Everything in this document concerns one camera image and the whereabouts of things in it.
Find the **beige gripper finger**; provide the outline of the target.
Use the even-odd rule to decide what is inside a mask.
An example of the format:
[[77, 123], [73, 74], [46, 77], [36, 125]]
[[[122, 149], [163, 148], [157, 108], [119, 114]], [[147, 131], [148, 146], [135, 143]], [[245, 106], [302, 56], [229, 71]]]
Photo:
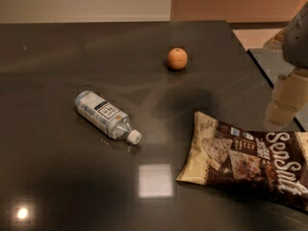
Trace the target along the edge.
[[308, 103], [308, 69], [294, 68], [289, 74], [279, 74], [265, 114], [268, 131], [281, 131]]

